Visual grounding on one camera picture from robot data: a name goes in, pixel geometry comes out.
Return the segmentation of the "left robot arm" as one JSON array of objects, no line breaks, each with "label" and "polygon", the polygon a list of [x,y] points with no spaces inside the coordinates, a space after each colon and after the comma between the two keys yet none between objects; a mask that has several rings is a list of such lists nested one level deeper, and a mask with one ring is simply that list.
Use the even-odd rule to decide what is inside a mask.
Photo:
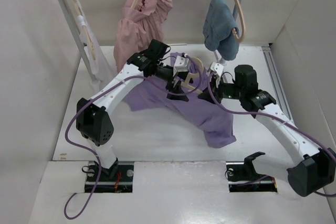
[{"label": "left robot arm", "polygon": [[122,70],[100,92],[77,103],[76,129],[88,140],[100,158],[99,174],[105,180],[117,175],[118,159],[113,152],[111,137],[114,133],[112,113],[129,92],[150,76],[166,82],[166,91],[174,98],[187,101],[181,88],[186,78],[190,59],[186,54],[177,56],[173,66],[163,63],[169,46],[152,40],[147,49],[134,53]]}]

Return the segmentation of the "purple t shirt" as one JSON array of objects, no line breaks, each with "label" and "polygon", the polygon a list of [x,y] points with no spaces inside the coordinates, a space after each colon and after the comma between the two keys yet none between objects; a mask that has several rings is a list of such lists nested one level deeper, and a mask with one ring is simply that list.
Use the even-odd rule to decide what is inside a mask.
[{"label": "purple t shirt", "polygon": [[199,99],[196,93],[188,95],[189,101],[170,100],[163,91],[166,81],[150,77],[142,81],[123,99],[131,111],[167,108],[204,132],[209,147],[222,148],[236,141],[233,133],[234,116],[217,105]]}]

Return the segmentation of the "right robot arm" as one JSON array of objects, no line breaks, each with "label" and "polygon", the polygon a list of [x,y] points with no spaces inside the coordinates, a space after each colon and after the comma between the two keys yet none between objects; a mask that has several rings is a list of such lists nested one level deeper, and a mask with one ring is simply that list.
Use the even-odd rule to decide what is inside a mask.
[{"label": "right robot arm", "polygon": [[250,115],[262,124],[286,150],[281,161],[257,152],[244,159],[243,173],[254,179],[273,177],[286,181],[301,197],[319,195],[335,179],[335,152],[305,133],[286,117],[275,98],[258,87],[257,73],[250,65],[238,65],[231,83],[223,81],[224,67],[212,63],[207,88],[198,97],[234,115]]}]

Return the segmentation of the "beige plastic hanger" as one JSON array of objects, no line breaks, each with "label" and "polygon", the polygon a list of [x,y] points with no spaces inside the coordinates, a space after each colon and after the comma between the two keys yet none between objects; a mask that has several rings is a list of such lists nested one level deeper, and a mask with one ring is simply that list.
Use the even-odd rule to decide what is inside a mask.
[{"label": "beige plastic hanger", "polygon": [[203,63],[198,58],[192,58],[192,60],[194,62],[196,73],[188,73],[186,80],[181,82],[181,86],[187,88],[188,91],[192,91],[195,89],[195,87],[191,85],[191,80],[194,81],[195,79],[198,79],[198,81],[201,81],[202,74],[204,72]]}]

